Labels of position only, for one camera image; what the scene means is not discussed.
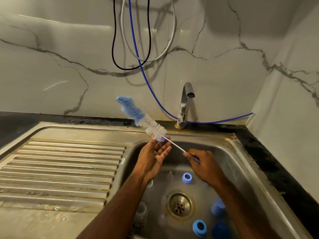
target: black countertop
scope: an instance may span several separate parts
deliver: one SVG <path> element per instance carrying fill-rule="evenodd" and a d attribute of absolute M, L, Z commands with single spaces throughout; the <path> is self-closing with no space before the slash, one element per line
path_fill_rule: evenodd
<path fill-rule="evenodd" d="M 0 148 L 41 121 L 67 124 L 135 126 L 134 121 L 131 119 L 0 112 Z M 175 129 L 175 122 L 158 121 L 158 123 L 168 130 Z M 309 231 L 313 238 L 319 238 L 319 229 L 317 229 L 319 204 L 302 188 L 291 174 L 287 172 L 287 170 L 257 140 L 257 138 L 248 131 L 245 126 L 189 124 L 186 128 L 184 128 L 184 130 L 234 133 L 246 151 L 268 177 L 272 185 L 282 195 L 304 227 Z"/>

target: blue water pipe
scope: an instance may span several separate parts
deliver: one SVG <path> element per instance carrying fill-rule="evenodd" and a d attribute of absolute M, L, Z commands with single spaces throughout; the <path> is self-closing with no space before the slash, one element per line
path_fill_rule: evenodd
<path fill-rule="evenodd" d="M 133 42 L 134 42 L 134 48 L 135 48 L 135 52 L 136 52 L 136 56 L 139 57 L 138 55 L 138 48 L 137 48 L 137 45 L 136 45 L 136 41 L 135 41 L 135 35 L 134 35 L 134 28 L 133 28 L 133 20 L 132 20 L 132 10 L 131 10 L 131 0 L 129 0 L 129 11 L 130 11 L 130 21 L 131 21 L 131 31 L 132 31 L 132 36 L 133 36 Z M 155 98 L 156 102 L 159 104 L 159 106 L 163 109 L 163 111 L 165 111 L 169 116 L 177 119 L 176 116 L 173 116 L 171 113 L 169 113 L 163 106 L 162 104 L 160 103 L 160 101 L 157 99 L 156 95 L 154 94 L 147 78 L 146 78 L 146 75 L 145 75 L 145 72 L 144 72 L 144 69 L 142 67 L 142 64 L 141 64 L 141 61 L 138 60 L 138 64 L 141 68 L 141 71 L 142 71 L 142 74 L 144 76 L 144 79 L 145 79 L 145 82 L 148 86 L 148 88 L 150 89 L 153 97 Z M 246 114 L 246 115 L 243 115 L 243 116 L 239 116 L 239 117 L 235 117 L 235 118 L 230 118 L 230 119 L 226 119 L 226 120 L 220 120 L 220 121 L 215 121 L 215 122 L 189 122 L 189 121 L 186 121 L 187 123 L 191 123 L 191 124 L 214 124 L 214 123 L 220 123 L 220 122 L 226 122 L 226 121 L 232 121 L 232 120 L 237 120 L 239 118 L 243 118 L 243 117 L 247 117 L 247 116 L 250 116 L 252 115 L 253 112 L 249 113 L 249 114 Z"/>

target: drain strainer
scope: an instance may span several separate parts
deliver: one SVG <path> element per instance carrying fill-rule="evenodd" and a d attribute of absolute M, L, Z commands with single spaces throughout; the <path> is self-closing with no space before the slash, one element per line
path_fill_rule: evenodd
<path fill-rule="evenodd" d="M 178 220 L 188 220 L 193 216 L 195 203 L 186 192 L 173 190 L 167 197 L 167 210 L 172 217 Z"/>

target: black cable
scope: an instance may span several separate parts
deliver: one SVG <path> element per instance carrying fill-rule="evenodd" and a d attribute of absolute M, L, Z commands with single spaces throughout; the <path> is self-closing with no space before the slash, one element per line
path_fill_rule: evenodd
<path fill-rule="evenodd" d="M 134 70 L 134 69 L 139 69 L 140 66 L 136 66 L 135 68 L 130 68 L 130 69 L 125 69 L 122 68 L 120 66 L 118 66 L 118 64 L 115 62 L 114 59 L 114 43 L 115 43 L 115 38 L 116 38 L 116 13 L 115 13 L 115 0 L 113 0 L 113 12 L 114 12 L 114 38 L 113 38 L 113 44 L 112 44 L 112 59 L 114 64 L 116 65 L 116 67 L 118 67 L 121 70 Z M 148 48 L 148 54 L 147 57 L 145 59 L 145 61 L 143 61 L 142 65 L 146 63 L 146 61 L 148 60 L 150 53 L 151 53 L 151 28 L 150 28 L 150 0 L 147 0 L 147 26 L 148 26 L 148 35 L 150 37 L 150 45 Z"/>

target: hand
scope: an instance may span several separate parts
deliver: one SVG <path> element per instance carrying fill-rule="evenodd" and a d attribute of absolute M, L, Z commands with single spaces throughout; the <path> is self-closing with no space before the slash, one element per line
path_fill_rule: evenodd
<path fill-rule="evenodd" d="M 221 167 L 213 158 L 211 151 L 189 149 L 189 152 L 184 152 L 183 155 L 187 157 L 192 165 L 193 171 L 201 178 L 201 180 L 208 183 L 213 188 L 227 180 Z M 192 155 L 197 157 L 199 162 L 196 162 Z"/>
<path fill-rule="evenodd" d="M 142 148 L 133 170 L 134 173 L 143 175 L 147 184 L 158 174 L 164 159 L 172 149 L 170 142 L 157 142 L 153 137 Z"/>

